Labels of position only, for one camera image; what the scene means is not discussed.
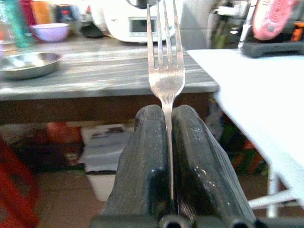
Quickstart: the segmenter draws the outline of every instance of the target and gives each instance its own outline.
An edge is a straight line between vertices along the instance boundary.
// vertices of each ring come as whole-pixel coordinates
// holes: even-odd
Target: green bottle
[[[15,36],[16,46],[25,48],[34,43],[32,34],[25,22],[18,0],[3,0],[8,20]]]

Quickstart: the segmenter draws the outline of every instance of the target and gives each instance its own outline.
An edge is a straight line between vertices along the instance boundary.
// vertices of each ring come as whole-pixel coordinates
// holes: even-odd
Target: fork
[[[169,187],[171,208],[176,211],[175,191],[174,191],[174,172],[173,172],[173,150],[172,150],[172,107],[174,99],[179,95],[185,85],[185,68],[181,46],[180,27],[177,18],[176,4],[173,0],[174,10],[174,27],[175,27],[175,43],[176,43],[176,59],[177,65],[173,63],[173,54],[170,41],[168,17],[166,10],[166,2],[163,2],[167,59],[168,65],[164,65],[163,48],[162,48],[162,30],[160,20],[160,10],[158,0],[157,7],[157,38],[158,38],[158,67],[155,67],[154,49],[152,38],[152,26],[150,17],[150,7],[147,4],[147,33],[148,33],[148,71],[149,83],[153,94],[160,99],[162,110],[165,116],[167,137],[168,137],[168,152],[169,152]]]

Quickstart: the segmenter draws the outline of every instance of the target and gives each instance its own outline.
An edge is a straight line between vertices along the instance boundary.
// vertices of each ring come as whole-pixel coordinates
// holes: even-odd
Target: tiled floor
[[[95,198],[83,172],[41,173],[37,178],[41,189],[38,228],[88,228],[91,218],[104,205]],[[239,181],[249,200],[266,195],[267,177],[241,175]],[[281,216],[304,217],[301,208],[281,208],[280,213]],[[264,217],[266,210],[255,211],[255,214]]]

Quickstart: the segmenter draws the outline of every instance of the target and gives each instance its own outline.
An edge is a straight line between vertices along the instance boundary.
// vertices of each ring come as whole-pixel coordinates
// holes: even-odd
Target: stainless steel bowl
[[[58,69],[60,55],[30,52],[0,59],[0,74],[6,79],[29,79],[50,74]]]

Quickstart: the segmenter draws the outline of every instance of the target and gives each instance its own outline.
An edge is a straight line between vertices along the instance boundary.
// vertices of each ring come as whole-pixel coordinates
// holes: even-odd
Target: white container
[[[87,174],[96,198],[107,201],[114,186],[115,174]]]

